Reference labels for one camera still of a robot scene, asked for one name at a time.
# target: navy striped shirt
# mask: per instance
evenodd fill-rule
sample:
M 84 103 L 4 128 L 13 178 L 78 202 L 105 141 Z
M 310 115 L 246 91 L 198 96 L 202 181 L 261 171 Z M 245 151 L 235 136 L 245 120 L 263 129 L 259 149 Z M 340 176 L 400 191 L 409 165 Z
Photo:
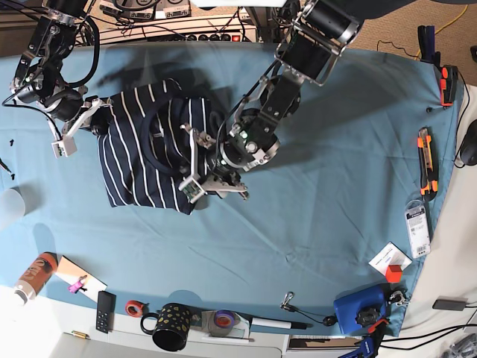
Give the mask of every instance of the navy striped shirt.
M 206 98 L 184 98 L 180 94 L 180 85 L 168 79 L 114 95 L 107 99 L 112 106 L 97 112 L 110 124 L 108 134 L 98 138 L 98 154 L 111 206 L 134 204 L 185 214 L 194 209 L 194 204 L 178 189 L 189 175 L 179 169 L 189 168 L 191 153 L 189 135 L 180 126 L 189 123 L 211 134 L 211 106 Z M 154 110 L 159 101 L 164 104 Z M 151 126 L 144 131 L 148 113 Z M 155 160 L 176 174 L 161 172 L 148 159 L 148 147 Z M 205 148 L 199 147 L 200 175 L 207 171 L 205 153 Z

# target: white cup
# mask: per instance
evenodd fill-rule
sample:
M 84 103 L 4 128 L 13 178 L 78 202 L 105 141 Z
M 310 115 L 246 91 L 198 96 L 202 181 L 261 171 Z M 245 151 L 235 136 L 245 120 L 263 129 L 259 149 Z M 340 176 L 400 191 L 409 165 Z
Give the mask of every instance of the white cup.
M 0 231 L 25 214 L 25 202 L 14 189 L 7 189 L 0 194 Z

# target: black cable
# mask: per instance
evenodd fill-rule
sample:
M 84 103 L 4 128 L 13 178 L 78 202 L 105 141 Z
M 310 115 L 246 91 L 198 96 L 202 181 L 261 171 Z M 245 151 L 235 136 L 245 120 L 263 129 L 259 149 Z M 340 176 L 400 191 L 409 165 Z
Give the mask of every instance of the black cable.
M 458 132 L 459 132 L 459 128 L 461 126 L 461 122 L 462 122 L 462 118 L 464 117 L 464 114 L 465 114 L 465 111 L 467 110 L 467 108 L 469 107 L 469 103 L 470 103 L 470 93 L 469 93 L 469 89 L 467 88 L 467 84 L 465 82 L 465 79 L 464 79 L 464 76 L 462 75 L 461 71 L 459 71 L 459 75 L 461 76 L 462 78 L 462 82 L 464 82 L 464 87 L 465 87 L 465 90 L 467 92 L 467 104 L 464 108 L 464 110 L 462 111 L 461 113 L 461 117 L 459 118 L 458 122 L 457 122 L 457 128 L 455 129 L 455 142 L 457 142 L 457 135 L 458 135 Z M 459 146 L 459 149 L 455 152 L 455 157 L 454 157 L 454 166 L 458 169 L 462 169 L 465 167 L 465 164 L 462 165 L 462 166 L 458 166 L 457 164 L 455 164 L 455 161 L 457 160 L 457 157 L 459 155 L 459 152 L 461 151 L 462 149 L 462 145 L 464 144 L 464 140 L 462 140 L 461 142 L 461 145 Z
M 435 337 L 435 338 L 433 338 L 433 339 L 431 339 L 431 340 L 429 340 L 429 341 L 427 341 L 427 342 L 421 343 L 420 345 L 415 345 L 414 347 L 401 348 L 401 347 L 389 347 L 389 346 L 387 346 L 387 345 L 380 345 L 379 347 L 380 347 L 380 348 L 387 348 L 387 349 L 394 349 L 394 350 L 396 350 L 396 351 L 412 351 L 412 350 L 414 350 L 414 349 L 421 348 L 421 347 L 423 347 L 424 345 L 428 345 L 429 343 L 433 343 L 434 341 L 437 341 L 438 339 L 440 339 L 440 338 L 442 338 L 442 337 L 445 337 L 445 336 L 449 335 L 450 333 L 454 333 L 454 332 L 457 331 L 457 330 L 460 330 L 460 328 L 456 328 L 456 329 L 454 329 L 454 330 L 451 330 L 451 331 L 449 331 L 449 332 L 446 332 L 446 333 L 444 333 L 444 334 L 441 334 L 440 336 L 437 336 L 437 337 Z
M 133 30 L 133 29 L 135 29 L 135 28 L 149 28 L 149 27 L 152 27 L 152 28 L 160 28 L 160 29 L 162 29 L 162 30 L 169 31 L 169 32 L 171 32 L 171 33 L 173 33 L 173 34 L 175 34 L 175 35 L 181 36 L 181 37 L 183 37 L 183 38 L 186 39 L 186 40 L 191 40 L 191 39 L 189 39 L 187 36 L 182 35 L 182 34 L 176 32 L 176 31 L 174 31 L 174 30 L 171 30 L 171 29 L 166 28 L 166 27 L 161 26 L 161 25 L 155 25 L 155 24 L 154 24 L 154 25 L 152 25 L 152 24 L 149 24 L 149 25 L 129 25 L 129 24 L 124 24 L 123 22 L 117 22 L 117 23 L 109 22 L 109 21 L 107 21 L 107 20 L 99 19 L 98 17 L 94 17 L 94 16 L 91 16 L 91 15 L 90 15 L 89 17 L 92 17 L 92 18 L 95 19 L 95 20 L 102 21 L 102 22 L 105 22 L 105 23 L 110 24 L 110 25 L 117 26 L 117 27 L 119 28 L 119 30 L 121 30 L 120 27 L 122 26 L 122 27 L 124 27 L 124 28 L 122 29 L 123 31 Z M 111 32 L 111 31 L 116 31 L 116 29 L 105 30 L 105 31 L 102 31 L 101 34 L 106 34 L 106 33 Z
M 460 330 L 461 328 L 465 328 L 465 327 L 477 327 L 477 324 L 459 324 L 457 326 L 442 328 L 441 330 L 436 330 L 435 332 L 432 332 L 432 333 L 423 334 L 422 336 L 383 339 L 382 342 L 397 342 L 397 341 L 408 341 L 411 339 L 422 339 L 422 338 L 427 338 L 429 336 L 433 336 L 438 333 L 445 332 L 446 330 L 454 330 L 454 329 Z
M 113 0 L 113 4 L 119 10 L 123 10 L 123 11 L 143 11 L 143 10 L 147 10 L 147 9 L 150 9 L 151 7 L 156 6 L 157 4 L 159 4 L 160 1 L 161 0 L 156 0 L 152 4 L 141 6 L 141 7 L 125 7 L 125 6 L 122 6 L 122 5 L 118 4 L 118 0 Z
M 307 317 L 308 319 L 311 319 L 313 322 L 322 324 L 323 326 L 325 325 L 325 324 L 323 323 L 323 321 L 317 321 L 316 319 L 310 317 L 309 315 L 306 315 L 305 313 L 303 313 L 303 312 L 300 311 L 300 310 L 296 310 L 295 312 L 296 312 L 296 313 L 299 313 L 299 314 L 301 314 L 301 315 L 304 315 L 304 316 Z
M 379 51 L 379 44 L 380 43 L 384 43 L 384 44 L 391 44 L 396 50 L 403 50 L 405 54 L 407 54 L 409 57 L 413 57 L 413 58 L 419 58 L 418 56 L 414 56 L 412 54 L 409 54 L 405 48 L 403 47 L 399 47 L 399 46 L 396 46 L 394 45 L 394 43 L 392 41 L 382 41 L 382 40 L 379 40 L 377 45 L 376 45 L 376 51 Z
M 57 132 L 57 135 L 58 135 L 57 140 L 61 140 L 61 138 L 62 138 L 61 132 L 58 130 L 58 127 L 57 127 L 56 123 L 54 122 L 54 120 L 46 112 L 43 112 L 42 110 L 40 110 L 38 108 L 25 106 L 25 105 L 22 105 L 22 104 L 1 104 L 1 105 L 3 107 L 25 108 L 27 110 L 34 110 L 35 112 L 39 112 L 39 113 L 43 114 L 46 117 L 46 120 L 53 124 L 54 131 Z
M 19 6 L 23 7 L 24 9 L 29 9 L 31 11 L 34 11 L 35 13 L 40 13 L 42 15 L 46 13 L 46 9 L 44 7 L 30 7 L 30 6 L 24 5 L 21 2 L 17 2 L 17 1 L 14 1 L 14 0 L 6 0 L 6 1 L 11 2 L 13 4 L 16 4 L 16 5 L 19 5 Z
M 92 19 L 92 16 L 87 16 L 85 18 L 85 21 L 88 23 L 88 25 L 91 27 L 93 36 L 95 38 L 95 47 L 93 50 L 93 59 L 92 59 L 92 65 L 91 69 L 89 70 L 88 75 L 86 75 L 85 78 L 83 78 L 80 81 L 70 83 L 69 86 L 71 88 L 78 88 L 86 84 L 89 80 L 91 80 L 92 76 L 96 73 L 96 70 L 98 69 L 98 63 L 99 63 L 99 51 L 100 51 L 100 34 L 99 34 L 99 29 L 94 20 Z
M 240 19 L 240 10 L 241 10 L 241 7 L 237 7 L 237 11 L 238 11 L 237 19 L 238 19 L 238 22 L 240 22 L 241 31 L 242 31 L 241 41 L 244 42 L 245 40 L 247 40 L 249 43 L 251 43 L 250 39 L 245 35 L 245 25 L 243 21 Z
M 11 6 L 11 5 L 9 5 L 9 4 L 5 4 L 4 2 L 1 2 L 1 4 L 2 4 L 3 6 L 6 6 L 6 7 L 12 9 L 12 10 L 15 10 L 15 11 L 18 12 L 18 13 L 21 13 L 21 14 L 25 15 L 26 17 L 28 17 L 29 19 L 32 19 L 33 21 L 38 22 L 38 21 L 40 20 L 40 19 L 38 19 L 36 16 L 30 15 L 29 13 L 24 13 L 23 11 L 21 11 L 20 9 L 17 9 L 17 8 L 14 7 L 14 6 Z
M 230 23 L 232 22 L 232 20 L 234 20 L 235 17 L 239 14 L 239 11 L 240 11 L 240 7 L 238 8 L 238 10 L 237 10 L 235 13 L 233 13 L 233 15 L 232 15 L 232 17 L 230 17 L 229 21 L 227 21 L 227 22 L 225 23 L 225 25 L 222 26 L 220 29 L 218 29 L 213 35 L 218 34 L 219 32 L 222 32 L 223 30 L 225 30 L 225 29 L 227 28 L 227 26 L 230 25 Z

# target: remote control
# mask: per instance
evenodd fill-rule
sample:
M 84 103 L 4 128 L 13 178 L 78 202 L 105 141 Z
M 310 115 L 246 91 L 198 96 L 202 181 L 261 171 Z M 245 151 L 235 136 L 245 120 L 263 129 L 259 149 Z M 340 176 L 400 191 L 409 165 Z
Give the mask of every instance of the remote control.
M 108 333 L 111 324 L 111 315 L 114 313 L 116 295 L 106 291 L 98 293 L 98 307 L 96 308 L 96 330 Z

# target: black polka dot mug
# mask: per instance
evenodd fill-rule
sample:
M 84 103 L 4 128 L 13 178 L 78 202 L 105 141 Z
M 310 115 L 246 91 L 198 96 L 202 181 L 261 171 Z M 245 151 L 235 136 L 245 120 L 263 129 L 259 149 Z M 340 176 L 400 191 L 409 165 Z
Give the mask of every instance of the black polka dot mug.
M 156 327 L 144 328 L 144 320 L 154 317 Z M 152 336 L 154 344 L 167 352 L 177 352 L 185 348 L 191 328 L 191 310 L 183 304 L 166 304 L 159 313 L 148 313 L 141 319 L 142 332 Z

